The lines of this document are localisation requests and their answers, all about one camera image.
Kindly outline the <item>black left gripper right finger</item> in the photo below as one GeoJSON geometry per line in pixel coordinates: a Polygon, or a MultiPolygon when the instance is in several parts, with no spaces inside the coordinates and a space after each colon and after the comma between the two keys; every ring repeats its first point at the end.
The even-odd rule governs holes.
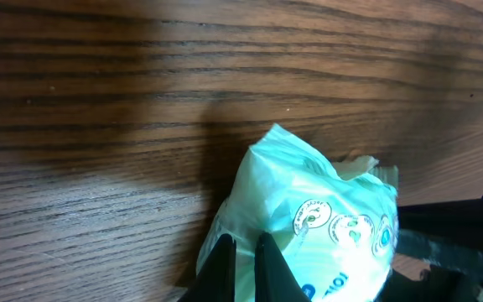
{"type": "Polygon", "coordinates": [[[273,236],[263,232],[255,249],[256,302],[309,302],[273,236]]]}

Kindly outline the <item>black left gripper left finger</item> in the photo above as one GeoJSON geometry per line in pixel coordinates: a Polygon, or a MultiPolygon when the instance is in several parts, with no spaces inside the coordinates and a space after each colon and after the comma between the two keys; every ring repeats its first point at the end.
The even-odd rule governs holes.
{"type": "Polygon", "coordinates": [[[179,302],[233,302],[235,300],[236,241],[222,234],[205,260],[195,282],[179,302]]]}

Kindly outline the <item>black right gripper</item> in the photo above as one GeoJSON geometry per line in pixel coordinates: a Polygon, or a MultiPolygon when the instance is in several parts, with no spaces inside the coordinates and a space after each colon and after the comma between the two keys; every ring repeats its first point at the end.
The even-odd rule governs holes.
{"type": "MultiPolygon", "coordinates": [[[[398,220],[402,229],[483,251],[483,195],[474,200],[400,206],[398,220]]],[[[378,301],[483,302],[482,252],[403,256],[427,263],[429,269],[420,272],[417,280],[393,270],[378,301]]]]}

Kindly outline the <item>teal snack packet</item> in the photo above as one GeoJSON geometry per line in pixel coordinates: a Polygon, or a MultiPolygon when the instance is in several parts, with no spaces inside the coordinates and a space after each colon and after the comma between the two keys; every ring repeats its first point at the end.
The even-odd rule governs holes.
{"type": "Polygon", "coordinates": [[[397,183],[396,167],[367,155],[333,163],[274,125],[243,157],[196,267],[229,234],[236,241],[235,298],[252,301],[256,242],[267,232],[311,300],[373,301],[397,246],[397,183]]]}

